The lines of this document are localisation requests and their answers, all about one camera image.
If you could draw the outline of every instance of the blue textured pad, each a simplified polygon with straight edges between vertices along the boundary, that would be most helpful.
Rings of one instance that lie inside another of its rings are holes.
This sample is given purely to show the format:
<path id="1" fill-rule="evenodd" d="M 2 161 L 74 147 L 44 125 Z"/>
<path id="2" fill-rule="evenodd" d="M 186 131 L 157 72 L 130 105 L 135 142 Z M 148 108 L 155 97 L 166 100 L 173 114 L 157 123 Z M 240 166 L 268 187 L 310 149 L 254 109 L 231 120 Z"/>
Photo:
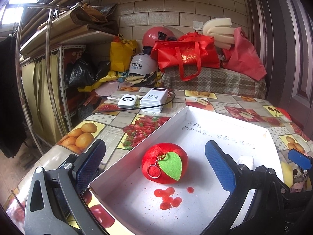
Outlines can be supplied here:
<path id="1" fill-rule="evenodd" d="M 299 165 L 302 169 L 311 169 L 311 158 L 305 156 L 299 151 L 292 149 L 288 152 L 288 158 L 290 161 L 293 161 L 295 164 Z"/>
<path id="2" fill-rule="evenodd" d="M 102 140 L 99 142 L 100 143 L 95 147 L 76 173 L 76 191 L 78 193 L 88 188 L 89 183 L 93 180 L 98 166 L 105 155 L 105 143 Z"/>
<path id="3" fill-rule="evenodd" d="M 211 164 L 224 190 L 232 193 L 236 187 L 235 174 L 217 151 L 216 147 L 219 146 L 217 144 L 214 146 L 213 142 L 215 143 L 215 141 L 208 141 L 206 143 L 204 149 L 205 156 Z"/>

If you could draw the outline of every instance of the pink helmet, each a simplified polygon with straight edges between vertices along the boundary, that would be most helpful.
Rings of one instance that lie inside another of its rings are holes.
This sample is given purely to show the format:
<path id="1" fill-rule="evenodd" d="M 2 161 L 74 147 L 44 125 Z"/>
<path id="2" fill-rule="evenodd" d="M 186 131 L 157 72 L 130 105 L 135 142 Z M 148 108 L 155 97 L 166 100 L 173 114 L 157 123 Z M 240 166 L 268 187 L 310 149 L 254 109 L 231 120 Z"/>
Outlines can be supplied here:
<path id="1" fill-rule="evenodd" d="M 166 27 L 156 26 L 150 28 L 142 38 L 143 46 L 153 47 L 155 41 L 177 40 L 173 32 Z"/>

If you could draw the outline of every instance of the keychain chain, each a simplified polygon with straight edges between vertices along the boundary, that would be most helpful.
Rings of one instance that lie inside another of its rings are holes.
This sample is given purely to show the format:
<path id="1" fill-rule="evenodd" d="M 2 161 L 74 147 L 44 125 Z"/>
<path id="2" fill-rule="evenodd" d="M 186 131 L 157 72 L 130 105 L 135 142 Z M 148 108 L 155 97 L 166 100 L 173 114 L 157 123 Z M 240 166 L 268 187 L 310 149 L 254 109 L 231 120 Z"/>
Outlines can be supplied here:
<path id="1" fill-rule="evenodd" d="M 153 179 L 157 179 L 157 178 L 159 178 L 159 177 L 161 176 L 161 169 L 160 169 L 160 167 L 158 166 L 158 164 L 159 164 L 159 161 L 163 160 L 165 157 L 166 157 L 166 154 L 161 155 L 161 156 L 157 155 L 155 163 L 149 165 L 149 167 L 148 167 L 148 169 L 147 169 L 147 173 L 148 173 L 149 177 L 151 177 L 151 178 L 153 178 Z M 150 168 L 151 168 L 152 166 L 157 167 L 157 168 L 159 169 L 159 171 L 160 171 L 160 173 L 159 173 L 159 175 L 158 175 L 157 177 L 153 177 L 153 176 L 151 176 L 151 175 L 149 174 L 149 170 L 150 170 Z"/>

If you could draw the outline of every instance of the plaid blanket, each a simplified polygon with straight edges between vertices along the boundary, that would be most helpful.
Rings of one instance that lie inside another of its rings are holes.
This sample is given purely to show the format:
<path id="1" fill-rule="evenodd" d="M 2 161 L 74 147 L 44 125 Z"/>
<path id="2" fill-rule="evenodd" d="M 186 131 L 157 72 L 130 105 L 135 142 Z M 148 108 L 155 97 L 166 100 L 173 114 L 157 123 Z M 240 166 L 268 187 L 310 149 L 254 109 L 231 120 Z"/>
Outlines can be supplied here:
<path id="1" fill-rule="evenodd" d="M 186 66 L 185 75 L 195 74 L 197 67 Z M 203 91 L 228 95 L 249 96 L 264 99 L 266 94 L 265 80 L 255 81 L 252 78 L 231 70 L 202 67 L 198 77 L 182 81 L 178 67 L 165 69 L 162 86 L 169 89 Z"/>

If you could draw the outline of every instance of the light switch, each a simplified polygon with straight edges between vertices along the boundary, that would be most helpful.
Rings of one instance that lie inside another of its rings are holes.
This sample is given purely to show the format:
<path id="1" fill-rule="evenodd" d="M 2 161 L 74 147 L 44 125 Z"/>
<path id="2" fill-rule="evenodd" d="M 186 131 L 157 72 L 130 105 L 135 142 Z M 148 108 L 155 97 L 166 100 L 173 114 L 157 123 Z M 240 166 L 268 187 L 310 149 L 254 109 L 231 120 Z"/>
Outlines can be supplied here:
<path id="1" fill-rule="evenodd" d="M 202 31 L 203 22 L 194 21 L 193 22 L 193 29 L 194 30 L 201 30 Z"/>

